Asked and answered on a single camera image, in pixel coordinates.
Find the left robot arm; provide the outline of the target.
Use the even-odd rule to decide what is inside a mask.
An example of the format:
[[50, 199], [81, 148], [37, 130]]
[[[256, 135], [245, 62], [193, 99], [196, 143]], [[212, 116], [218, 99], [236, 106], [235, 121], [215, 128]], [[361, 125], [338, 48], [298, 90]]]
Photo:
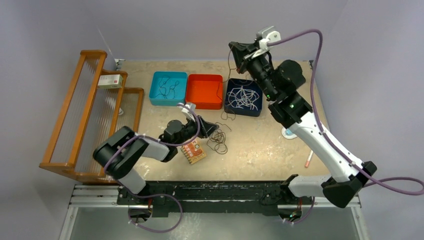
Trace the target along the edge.
[[200, 130], [195, 118], [188, 118], [185, 124], [171, 120], [158, 139], [137, 135], [128, 126], [123, 126], [98, 146], [92, 157], [107, 175], [130, 191], [132, 201], [142, 205], [148, 201], [151, 192], [149, 184], [135, 170], [135, 164], [141, 157], [167, 163], [178, 153], [178, 147], [186, 145], [187, 141], [206, 139], [219, 129], [217, 124], [205, 121], [201, 116], [197, 118]]

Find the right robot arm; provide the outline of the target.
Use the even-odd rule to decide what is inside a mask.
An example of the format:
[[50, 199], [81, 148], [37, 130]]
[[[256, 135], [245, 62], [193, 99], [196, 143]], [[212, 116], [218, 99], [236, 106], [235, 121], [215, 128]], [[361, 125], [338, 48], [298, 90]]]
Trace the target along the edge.
[[367, 183], [365, 174], [373, 175], [377, 166], [357, 157], [348, 163], [343, 157], [348, 150], [315, 119], [312, 106], [297, 91], [306, 79], [296, 61], [285, 60], [274, 68], [266, 59], [267, 53], [254, 56], [259, 49], [256, 43], [231, 41], [228, 46], [237, 72], [250, 74], [266, 96], [272, 117], [306, 143], [330, 172], [322, 176], [290, 176], [282, 184], [282, 200], [292, 204], [300, 197], [325, 197], [336, 207], [345, 208]]

